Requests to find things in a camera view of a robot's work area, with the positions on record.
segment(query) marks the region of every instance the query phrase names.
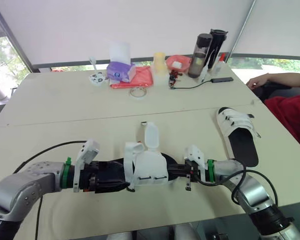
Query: table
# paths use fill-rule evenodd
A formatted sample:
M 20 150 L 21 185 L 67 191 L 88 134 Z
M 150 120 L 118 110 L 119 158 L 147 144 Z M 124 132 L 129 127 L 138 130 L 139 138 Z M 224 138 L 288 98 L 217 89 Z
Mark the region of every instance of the table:
M 0 127 L 242 106 L 258 100 L 226 64 L 217 77 L 233 77 L 233 82 L 175 90 L 152 86 L 142 101 L 129 96 L 129 89 L 93 86 L 91 74 L 93 71 L 29 74 L 0 113 Z M 198 84 L 186 75 L 178 79 L 182 81 L 177 87 Z
M 270 178 L 276 187 L 279 205 L 300 202 L 300 145 L 261 103 L 234 107 L 252 113 L 261 135 L 255 142 L 259 165 L 254 168 Z M 152 121 L 160 131 L 159 149 L 183 162 L 183 152 L 197 145 L 206 158 L 225 160 L 226 150 L 218 131 L 215 114 L 218 108 L 145 114 L 0 127 L 0 179 L 9 175 L 25 159 L 52 145 L 94 138 L 100 143 L 96 160 L 123 157 L 127 141 L 137 141 L 140 122 Z M 35 161 L 66 161 L 75 157 L 81 145 L 67 145 L 38 157 Z M 272 196 L 268 184 L 255 176 Z M 177 179 L 163 186 L 137 187 L 113 193 L 73 193 L 70 189 L 43 197 L 39 239 L 76 239 L 184 222 L 200 221 L 243 213 L 231 202 L 224 186 L 205 187 Z M 37 207 L 24 220 L 16 240 L 33 239 Z

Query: white bottle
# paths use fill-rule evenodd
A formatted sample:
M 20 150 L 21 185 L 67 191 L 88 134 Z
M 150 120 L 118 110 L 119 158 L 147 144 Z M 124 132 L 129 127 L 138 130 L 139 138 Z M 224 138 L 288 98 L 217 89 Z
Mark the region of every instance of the white bottle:
M 153 63 L 150 68 L 154 86 L 169 85 L 170 75 L 165 57 L 163 52 L 156 52 L 153 56 Z
M 212 71 L 212 75 L 215 77 L 216 75 L 218 75 L 218 73 L 221 70 L 222 64 L 224 63 L 224 59 L 225 59 L 226 54 L 222 53 L 221 57 L 219 58 L 219 61 L 216 63 L 216 65 L 213 68 Z

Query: tissue box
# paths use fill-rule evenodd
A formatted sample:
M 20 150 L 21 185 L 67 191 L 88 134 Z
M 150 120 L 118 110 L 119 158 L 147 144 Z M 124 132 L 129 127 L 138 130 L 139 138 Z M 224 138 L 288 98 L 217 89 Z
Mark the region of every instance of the tissue box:
M 136 75 L 136 66 L 128 65 L 122 62 L 111 61 L 106 68 L 106 75 L 109 79 L 130 83 Z

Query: black cable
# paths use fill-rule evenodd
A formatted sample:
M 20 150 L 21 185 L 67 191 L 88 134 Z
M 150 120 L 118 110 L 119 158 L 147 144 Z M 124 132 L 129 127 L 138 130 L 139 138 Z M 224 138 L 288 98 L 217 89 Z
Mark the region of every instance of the black cable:
M 216 183 L 207 183 L 207 182 L 204 182 L 204 181 L 201 181 L 199 179 L 199 177 L 197 175 L 194 175 L 194 179 L 196 181 L 198 181 L 198 183 L 204 185 L 204 186 L 208 186 L 208 187 L 215 187 L 215 186 L 219 186 L 219 185 L 222 185 L 224 184 L 226 181 L 230 180 L 231 178 L 239 175 L 239 174 L 242 174 L 243 172 L 247 172 L 247 173 L 254 173 L 254 174 L 258 174 L 260 175 L 261 177 L 263 177 L 267 182 L 268 184 L 270 185 L 272 191 L 273 191 L 273 195 L 274 195 L 274 201 L 275 201 L 275 205 L 278 206 L 278 194 L 277 194 L 277 191 L 275 189 L 275 186 L 272 184 L 272 182 L 269 180 L 269 178 L 267 178 L 264 174 L 262 174 L 261 172 L 258 172 L 258 171 L 255 171 L 255 170 L 250 170 L 250 169 L 246 169 L 245 171 L 244 170 L 240 170 L 240 171 L 236 171 L 235 173 L 229 175 L 228 177 L 220 180 L 219 182 L 216 182 Z
M 45 152 L 48 152 L 52 149 L 55 149 L 57 147 L 63 146 L 63 145 L 67 145 L 67 144 L 82 144 L 85 143 L 86 141 L 67 141 L 67 142 L 63 142 L 54 146 L 51 146 L 35 155 L 33 155 L 32 157 L 30 157 L 27 161 L 24 161 L 23 163 L 21 163 L 20 166 L 17 167 L 17 169 L 13 172 L 13 174 L 18 173 L 27 163 L 29 163 L 30 161 L 32 161 L 33 159 L 35 159 L 36 157 L 40 156 L 41 154 L 44 154 Z
M 39 203 L 39 207 L 38 207 L 38 212 L 36 214 L 36 225 L 35 225 L 35 238 L 34 238 L 34 240 L 38 240 L 39 218 L 40 218 L 40 210 L 41 210 L 41 205 L 42 205 L 43 198 L 44 198 L 43 196 L 40 197 L 40 203 Z
M 273 192 L 273 195 L 274 195 L 274 201 L 275 201 L 275 205 L 279 206 L 279 201 L 278 201 L 278 194 L 277 194 L 277 191 L 275 189 L 275 186 L 272 184 L 272 182 L 270 181 L 269 178 L 267 178 L 264 174 L 262 174 L 261 172 L 259 171 L 256 171 L 256 170 L 246 170 L 247 173 L 254 173 L 254 174 L 258 174 L 260 175 L 261 177 L 263 177 L 267 182 L 268 184 L 270 185 L 271 189 L 272 189 L 272 192 Z
M 238 184 L 235 186 L 235 188 L 233 189 L 233 191 L 231 193 L 231 200 L 235 204 L 240 205 L 239 202 L 236 200 L 236 193 L 238 192 L 238 190 L 240 189 L 242 183 L 244 182 L 244 180 L 246 178 L 246 175 L 247 175 L 247 166 L 242 161 L 240 161 L 240 160 L 237 160 L 237 159 L 234 159 L 234 160 L 236 160 L 237 162 L 239 162 L 242 165 L 242 167 L 243 167 L 243 173 L 242 173 L 240 181 L 238 182 Z
M 57 145 L 54 145 L 54 146 L 51 146 L 45 150 L 42 150 L 41 152 L 33 155 L 32 157 L 30 157 L 28 160 L 24 161 L 23 163 L 21 163 L 20 166 L 18 166 L 16 168 L 16 170 L 13 172 L 13 174 L 16 174 L 18 173 L 26 164 L 28 164 L 29 162 L 31 162 L 33 159 L 35 159 L 36 157 L 40 156 L 41 154 L 44 154 L 52 149 L 55 149 L 57 147 L 61 147 L 61 146 L 64 146 L 64 145 L 68 145 L 68 144 L 83 144 L 85 143 L 86 141 L 82 141 L 82 140 L 79 140 L 79 141 L 67 141 L 67 142 L 63 142 L 63 143 L 59 143 Z M 42 201 L 43 201 L 43 196 L 40 198 L 40 203 L 39 203 L 39 207 L 38 207 L 38 212 L 37 212 L 37 215 L 36 215 L 36 225 L 35 225 L 35 240 L 38 240 L 38 232 L 39 232 L 39 218 L 40 218 L 40 211 L 41 211 L 41 206 L 42 206 Z
M 195 89 L 195 88 L 201 86 L 202 84 L 209 83 L 209 82 L 212 82 L 212 81 L 211 80 L 204 81 L 204 82 L 198 84 L 197 86 L 192 86 L 192 87 L 174 87 L 174 86 L 171 86 L 170 89 Z

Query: person's hand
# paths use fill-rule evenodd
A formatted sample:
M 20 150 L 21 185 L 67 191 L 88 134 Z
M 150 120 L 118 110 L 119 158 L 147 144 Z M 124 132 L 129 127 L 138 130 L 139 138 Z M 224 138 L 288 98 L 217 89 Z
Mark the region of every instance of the person's hand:
M 251 90 L 254 90 L 258 87 L 261 87 L 263 85 L 266 84 L 266 82 L 268 81 L 268 74 L 264 74 L 261 76 L 256 76 L 254 78 L 251 78 L 246 85 L 248 86 L 248 88 L 250 88 Z

